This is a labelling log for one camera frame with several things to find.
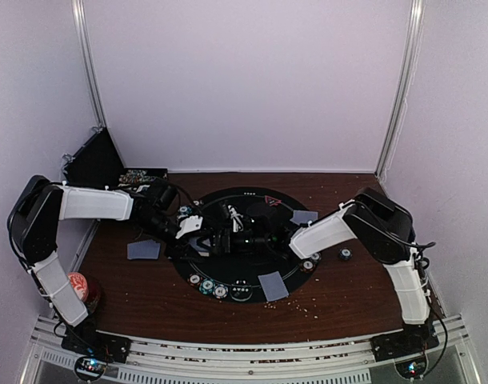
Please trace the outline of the red triangle marker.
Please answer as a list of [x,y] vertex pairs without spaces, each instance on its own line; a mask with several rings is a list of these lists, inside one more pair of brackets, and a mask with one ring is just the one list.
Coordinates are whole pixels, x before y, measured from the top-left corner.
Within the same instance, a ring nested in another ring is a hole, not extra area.
[[282,204],[282,200],[279,198],[275,198],[269,195],[264,196],[264,201],[265,204],[267,204],[270,207],[276,207]]

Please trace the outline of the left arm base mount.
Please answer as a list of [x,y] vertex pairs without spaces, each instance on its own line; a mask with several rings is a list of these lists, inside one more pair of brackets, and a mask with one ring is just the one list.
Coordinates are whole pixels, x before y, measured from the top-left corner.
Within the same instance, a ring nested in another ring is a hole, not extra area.
[[110,364],[125,363],[130,352],[129,338],[96,333],[95,341],[89,344],[68,335],[61,342],[64,350],[75,352],[74,373],[84,382],[99,380]]

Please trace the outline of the dealt card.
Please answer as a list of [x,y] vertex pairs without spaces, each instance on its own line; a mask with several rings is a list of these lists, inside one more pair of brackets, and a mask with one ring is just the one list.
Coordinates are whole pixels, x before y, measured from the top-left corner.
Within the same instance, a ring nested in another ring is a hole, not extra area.
[[310,210],[294,210],[290,220],[296,225],[307,225],[318,220],[318,212]]
[[258,280],[267,302],[275,302],[290,295],[278,271],[259,275]]

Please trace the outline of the grey card deck box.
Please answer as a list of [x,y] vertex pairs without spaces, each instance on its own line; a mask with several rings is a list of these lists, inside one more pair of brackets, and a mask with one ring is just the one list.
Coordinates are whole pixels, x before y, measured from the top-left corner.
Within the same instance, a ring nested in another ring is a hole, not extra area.
[[202,257],[209,257],[211,252],[211,243],[208,238],[191,238],[189,244],[199,253]]

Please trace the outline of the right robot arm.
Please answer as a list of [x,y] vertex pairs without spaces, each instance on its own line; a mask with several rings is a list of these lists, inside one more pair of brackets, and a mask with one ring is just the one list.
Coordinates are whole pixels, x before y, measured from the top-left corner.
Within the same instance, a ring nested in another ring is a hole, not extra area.
[[407,328],[399,334],[398,346],[412,354],[428,341],[431,306],[423,253],[435,243],[418,243],[411,213],[385,195],[365,188],[313,222],[282,226],[271,233],[253,227],[249,234],[245,230],[218,230],[211,236],[210,252],[228,255],[260,246],[271,252],[288,250],[304,262],[333,246],[359,241],[393,283]]

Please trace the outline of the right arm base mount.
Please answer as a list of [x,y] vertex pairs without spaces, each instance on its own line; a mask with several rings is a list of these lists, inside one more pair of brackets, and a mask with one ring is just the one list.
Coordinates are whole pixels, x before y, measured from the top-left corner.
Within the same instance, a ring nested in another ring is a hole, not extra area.
[[376,362],[394,361],[396,373],[403,379],[423,379],[429,372],[426,352],[439,346],[438,336],[421,336],[407,331],[381,334],[370,340]]

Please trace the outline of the white blue chip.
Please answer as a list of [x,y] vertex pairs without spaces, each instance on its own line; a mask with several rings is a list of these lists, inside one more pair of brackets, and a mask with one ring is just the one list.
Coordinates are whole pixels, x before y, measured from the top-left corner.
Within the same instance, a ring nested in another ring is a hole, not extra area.
[[224,299],[228,295],[229,289],[223,284],[216,285],[213,289],[213,296],[216,299]]

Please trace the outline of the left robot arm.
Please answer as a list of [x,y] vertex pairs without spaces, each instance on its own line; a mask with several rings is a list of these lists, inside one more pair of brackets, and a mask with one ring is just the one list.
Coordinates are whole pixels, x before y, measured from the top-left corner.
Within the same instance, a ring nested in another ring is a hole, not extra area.
[[28,180],[7,219],[10,246],[59,318],[75,327],[70,337],[84,354],[97,354],[103,339],[83,324],[88,309],[67,276],[74,257],[62,252],[79,250],[92,225],[108,220],[135,222],[172,246],[175,257],[193,256],[188,237],[209,219],[196,203],[180,222],[170,218],[170,204],[183,191],[165,179],[113,186],[54,182],[39,174]]

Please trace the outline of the red chip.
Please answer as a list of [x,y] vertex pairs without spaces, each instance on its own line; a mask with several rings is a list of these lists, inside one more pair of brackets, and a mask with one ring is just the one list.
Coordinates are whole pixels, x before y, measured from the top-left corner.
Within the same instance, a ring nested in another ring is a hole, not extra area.
[[202,277],[199,274],[191,274],[187,281],[191,286],[199,286],[202,282]]
[[311,261],[311,260],[305,260],[300,264],[301,271],[305,273],[310,273],[311,271],[314,270],[316,265]]

